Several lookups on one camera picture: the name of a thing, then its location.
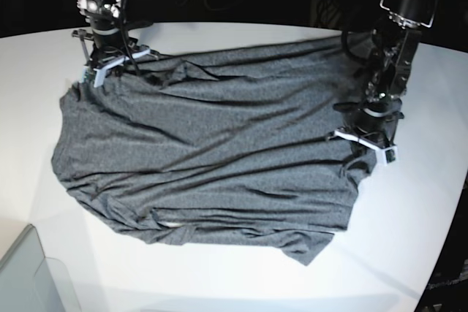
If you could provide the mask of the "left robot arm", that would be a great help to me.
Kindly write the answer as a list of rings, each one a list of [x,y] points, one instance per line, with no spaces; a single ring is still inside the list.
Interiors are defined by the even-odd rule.
[[[358,101],[333,106],[345,117],[345,125],[333,135],[373,150],[382,164],[397,159],[394,138],[398,122],[404,117],[401,98],[407,92],[422,32],[431,28],[438,1],[380,0],[386,16],[371,33],[372,47],[367,58],[350,50],[348,30],[341,33],[341,47],[348,58],[361,65],[364,79]]]

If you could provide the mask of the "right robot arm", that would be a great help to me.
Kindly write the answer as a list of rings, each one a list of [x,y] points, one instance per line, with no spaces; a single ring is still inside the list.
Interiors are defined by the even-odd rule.
[[[82,81],[91,81],[94,87],[103,85],[111,72],[118,72],[130,63],[139,73],[137,60],[143,56],[157,57],[158,52],[129,35],[132,29],[143,28],[145,22],[127,23],[127,0],[77,0],[80,14],[90,30],[77,29],[72,37],[80,40],[85,65]]]

